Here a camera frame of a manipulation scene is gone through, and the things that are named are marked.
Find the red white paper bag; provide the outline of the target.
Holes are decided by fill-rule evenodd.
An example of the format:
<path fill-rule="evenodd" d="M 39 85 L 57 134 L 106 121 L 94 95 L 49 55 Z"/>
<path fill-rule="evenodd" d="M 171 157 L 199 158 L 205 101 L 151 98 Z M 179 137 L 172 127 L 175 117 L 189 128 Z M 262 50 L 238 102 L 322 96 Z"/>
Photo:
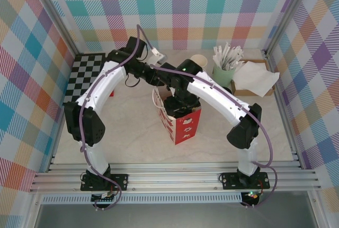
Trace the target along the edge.
<path fill-rule="evenodd" d="M 174 101 L 174 96 L 172 91 L 167 90 L 166 87 L 154 87 L 152 100 L 164 128 L 175 145 L 195 136 L 201 115 L 201 105 L 188 112 L 181 112 L 178 108 L 175 108 L 173 112 L 170 111 L 170 108 L 165 108 L 165 106 L 169 101 Z"/>

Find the green white paper cup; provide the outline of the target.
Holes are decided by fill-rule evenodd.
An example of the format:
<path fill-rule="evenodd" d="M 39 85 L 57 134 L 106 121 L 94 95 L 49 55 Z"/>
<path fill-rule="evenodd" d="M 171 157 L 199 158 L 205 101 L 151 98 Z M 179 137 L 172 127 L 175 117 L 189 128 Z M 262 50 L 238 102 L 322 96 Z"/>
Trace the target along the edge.
<path fill-rule="evenodd" d="M 200 66 L 202 69 L 205 69 L 205 67 L 208 64 L 208 59 L 202 55 L 202 54 L 195 54 L 193 55 L 190 60 L 195 62 L 198 66 Z"/>

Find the mint green straw holder cup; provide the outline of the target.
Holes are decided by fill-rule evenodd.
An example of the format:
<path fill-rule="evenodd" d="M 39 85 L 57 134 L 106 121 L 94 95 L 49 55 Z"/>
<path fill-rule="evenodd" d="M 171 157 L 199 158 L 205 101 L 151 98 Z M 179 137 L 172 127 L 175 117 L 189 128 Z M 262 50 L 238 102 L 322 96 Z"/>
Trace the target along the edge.
<path fill-rule="evenodd" d="M 231 83 L 235 69 L 222 70 L 216 64 L 213 66 L 212 79 L 221 87 L 228 87 Z"/>

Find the black white chess board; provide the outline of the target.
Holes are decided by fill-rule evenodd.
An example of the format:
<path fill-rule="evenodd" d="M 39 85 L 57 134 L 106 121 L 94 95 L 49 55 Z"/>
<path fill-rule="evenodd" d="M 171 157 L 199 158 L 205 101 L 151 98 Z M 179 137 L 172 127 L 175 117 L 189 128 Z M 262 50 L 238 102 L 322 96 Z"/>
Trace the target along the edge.
<path fill-rule="evenodd" d="M 90 85 L 102 70 L 104 61 L 105 53 L 76 55 L 63 104 L 66 102 L 75 102 L 89 89 Z"/>

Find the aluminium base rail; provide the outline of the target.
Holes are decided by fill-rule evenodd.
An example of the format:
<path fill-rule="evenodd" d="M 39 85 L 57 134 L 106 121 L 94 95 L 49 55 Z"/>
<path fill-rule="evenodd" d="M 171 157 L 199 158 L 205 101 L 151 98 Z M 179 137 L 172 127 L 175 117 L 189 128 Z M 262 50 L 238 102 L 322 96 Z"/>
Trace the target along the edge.
<path fill-rule="evenodd" d="M 202 193 L 221 191 L 218 177 L 222 172 L 236 170 L 235 162 L 205 163 L 138 163 L 111 164 L 112 173 L 127 174 L 129 193 Z M 277 182 L 277 191 L 320 190 L 314 170 L 302 169 L 298 161 L 272 164 L 276 174 L 267 172 L 270 185 Z M 48 172 L 37 173 L 31 193 L 66 194 L 80 192 L 80 175 L 84 164 L 51 164 Z"/>

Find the aluminium frame post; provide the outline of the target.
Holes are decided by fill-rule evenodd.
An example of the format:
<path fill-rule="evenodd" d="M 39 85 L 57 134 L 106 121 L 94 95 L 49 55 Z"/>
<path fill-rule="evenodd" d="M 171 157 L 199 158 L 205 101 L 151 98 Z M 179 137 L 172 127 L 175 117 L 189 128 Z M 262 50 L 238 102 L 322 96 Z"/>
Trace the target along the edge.
<path fill-rule="evenodd" d="M 73 53 L 84 53 L 87 45 L 80 32 L 78 25 L 66 3 L 66 0 L 42 0 L 57 24 L 58 30 L 70 46 Z"/>
<path fill-rule="evenodd" d="M 287 25 L 295 15 L 302 0 L 278 0 L 277 8 L 269 21 L 267 38 L 263 41 L 262 51 L 265 55 L 271 54 L 280 39 Z"/>

